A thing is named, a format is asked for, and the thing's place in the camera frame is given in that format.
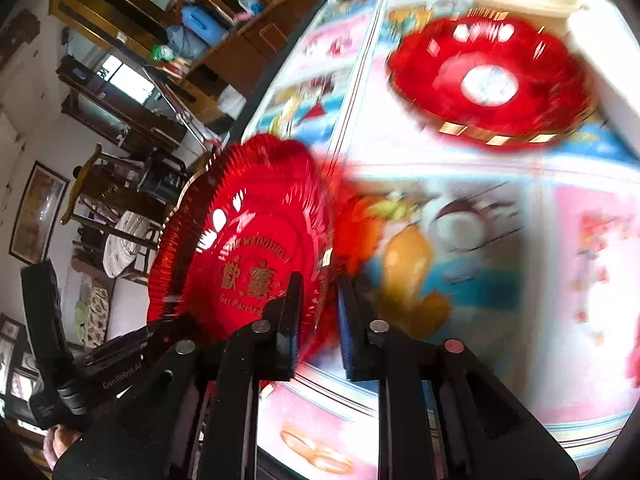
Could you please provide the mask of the person's left hand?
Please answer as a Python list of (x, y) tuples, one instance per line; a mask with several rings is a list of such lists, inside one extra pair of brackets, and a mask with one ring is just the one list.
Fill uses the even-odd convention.
[(47, 430), (43, 439), (43, 455), (51, 470), (58, 459), (81, 437), (79, 431), (64, 425), (55, 425)]

